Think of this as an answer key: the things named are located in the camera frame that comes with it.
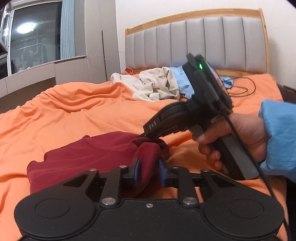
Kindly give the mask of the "blue sleeved right forearm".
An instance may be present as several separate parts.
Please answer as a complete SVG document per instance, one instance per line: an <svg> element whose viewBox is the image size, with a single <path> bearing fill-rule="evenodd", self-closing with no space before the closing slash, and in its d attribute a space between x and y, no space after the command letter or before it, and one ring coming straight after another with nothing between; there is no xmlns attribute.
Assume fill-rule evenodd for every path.
<svg viewBox="0 0 296 241"><path fill-rule="evenodd" d="M261 169L268 176L283 176L295 182L295 104L264 100L259 117L269 136Z"/></svg>

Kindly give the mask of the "person's right hand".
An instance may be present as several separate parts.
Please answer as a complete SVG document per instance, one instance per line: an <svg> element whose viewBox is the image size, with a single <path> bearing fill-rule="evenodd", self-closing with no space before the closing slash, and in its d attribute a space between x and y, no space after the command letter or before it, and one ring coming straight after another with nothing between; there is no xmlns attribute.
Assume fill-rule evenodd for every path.
<svg viewBox="0 0 296 241"><path fill-rule="evenodd" d="M223 167L222 153L210 145L217 139L241 140L247 147L254 160L258 163L264 161L267 156L267 144L269 135L265 130L262 118L248 114L232 113L228 116L234 127L224 117L217 117L205 130L195 125L190 128L192 138L198 143L198 150L206 156L207 162L217 171Z"/></svg>

